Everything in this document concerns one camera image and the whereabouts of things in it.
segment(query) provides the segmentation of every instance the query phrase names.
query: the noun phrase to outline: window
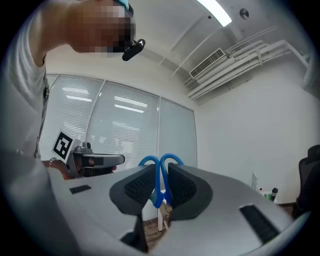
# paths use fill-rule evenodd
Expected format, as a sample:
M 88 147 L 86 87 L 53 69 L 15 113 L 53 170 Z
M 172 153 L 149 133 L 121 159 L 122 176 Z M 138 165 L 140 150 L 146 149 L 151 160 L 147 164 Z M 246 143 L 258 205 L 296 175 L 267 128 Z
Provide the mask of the window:
M 186 166 L 197 167 L 197 140 L 195 115 L 192 110 L 161 99 L 159 157 L 166 153 L 177 155 Z M 165 189 L 161 174 L 161 189 Z
M 63 130 L 90 142 L 97 154 L 124 155 L 125 162 L 117 171 L 136 167 L 146 156 L 166 153 L 176 154 L 185 165 L 197 166 L 192 110 L 101 79 L 49 74 L 48 82 L 53 85 L 39 142 L 41 160 L 53 157 L 55 139 Z
M 117 171 L 157 154 L 159 97 L 106 82 L 94 107 L 86 141 L 98 154 L 121 154 Z
M 39 142 L 41 160 L 50 160 L 52 148 L 62 129 L 84 141 L 93 103 L 103 80 L 59 75 L 50 88 L 46 118 Z
M 48 80 L 49 88 L 54 84 L 54 81 L 58 77 L 57 74 L 47 74 L 46 79 Z

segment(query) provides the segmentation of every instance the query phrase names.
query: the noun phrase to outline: white wall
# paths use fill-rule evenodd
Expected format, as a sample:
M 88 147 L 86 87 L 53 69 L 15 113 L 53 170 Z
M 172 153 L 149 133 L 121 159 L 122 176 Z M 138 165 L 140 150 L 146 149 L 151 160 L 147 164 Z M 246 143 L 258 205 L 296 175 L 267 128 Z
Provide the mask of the white wall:
M 197 107 L 187 97 L 187 89 L 178 76 L 170 79 L 172 71 L 138 55 L 125 62 L 121 55 L 106 58 L 101 53 L 80 54 L 65 45 L 47 54 L 46 71 L 109 80 L 164 97 L 192 110 Z
M 270 61 L 252 80 L 195 110 L 198 167 L 258 187 L 277 187 L 280 203 L 300 192 L 298 163 L 320 143 L 320 101 L 300 88 L 306 69 Z

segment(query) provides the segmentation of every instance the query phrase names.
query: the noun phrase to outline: ceiling light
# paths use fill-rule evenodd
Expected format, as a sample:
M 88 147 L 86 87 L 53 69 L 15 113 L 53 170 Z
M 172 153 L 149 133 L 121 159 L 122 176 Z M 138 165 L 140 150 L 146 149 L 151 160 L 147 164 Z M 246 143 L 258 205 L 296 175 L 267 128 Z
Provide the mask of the ceiling light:
M 120 109 L 124 109 L 124 110 L 131 110 L 131 111 L 135 111 L 135 112 L 139 112 L 139 113 L 143 113 L 144 111 L 136 109 L 136 108 L 131 108 L 131 107 L 127 107 L 127 106 L 121 106 L 121 105 L 114 105 L 116 108 L 120 108 Z
M 82 98 L 82 97 L 75 97 L 75 96 L 70 96 L 70 95 L 66 95 L 66 97 L 68 99 L 71 100 L 79 100 L 79 101 L 84 101 L 84 102 L 92 102 L 92 100 L 90 98 Z
M 77 89 L 77 88 L 64 87 L 64 88 L 62 88 L 62 90 L 67 91 L 67 92 L 80 93 L 80 94 L 89 94 L 89 92 L 87 90 Z
M 73 131 L 75 131 L 75 132 L 77 132 L 77 133 L 80 133 L 80 134 L 84 134 L 84 133 L 85 133 L 83 129 L 78 128 L 78 127 L 76 127 L 76 126 L 74 126 L 74 125 L 72 125 L 72 124 L 69 124 L 69 123 L 67 123 L 67 122 L 63 122 L 63 124 L 64 124 L 64 126 L 65 126 L 66 128 L 68 128 L 68 129 L 70 129 L 70 130 L 73 130 Z
M 127 99 L 127 98 L 121 98 L 121 97 L 118 97 L 118 96 L 114 96 L 114 99 L 116 101 L 127 102 L 127 103 L 135 104 L 135 105 L 138 105 L 138 106 L 141 106 L 141 107 L 145 107 L 145 108 L 148 106 L 147 104 L 144 104 L 144 103 L 141 103 L 141 102 L 138 102 L 138 101 L 134 101 L 134 100 L 131 100 L 131 99 Z
M 140 131 L 139 128 L 134 128 L 134 127 L 127 126 L 125 123 L 113 121 L 112 124 L 114 126 L 119 126 L 119 127 L 126 128 L 126 129 L 129 129 L 129 130 Z
M 225 27 L 229 23 L 232 22 L 229 15 L 226 11 L 221 7 L 220 4 L 216 0 L 197 0 L 200 4 L 202 4 L 213 16 L 220 22 L 220 24 Z

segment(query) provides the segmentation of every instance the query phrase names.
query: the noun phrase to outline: gray chair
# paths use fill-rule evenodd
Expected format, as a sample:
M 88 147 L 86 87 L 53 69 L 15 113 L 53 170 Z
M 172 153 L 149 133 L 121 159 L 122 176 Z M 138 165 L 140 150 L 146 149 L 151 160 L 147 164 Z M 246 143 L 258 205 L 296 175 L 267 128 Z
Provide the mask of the gray chair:
M 296 199 L 296 207 L 292 217 L 296 219 L 315 205 L 314 198 L 320 176 L 320 145 L 309 148 L 306 158 L 299 162 L 300 194 Z

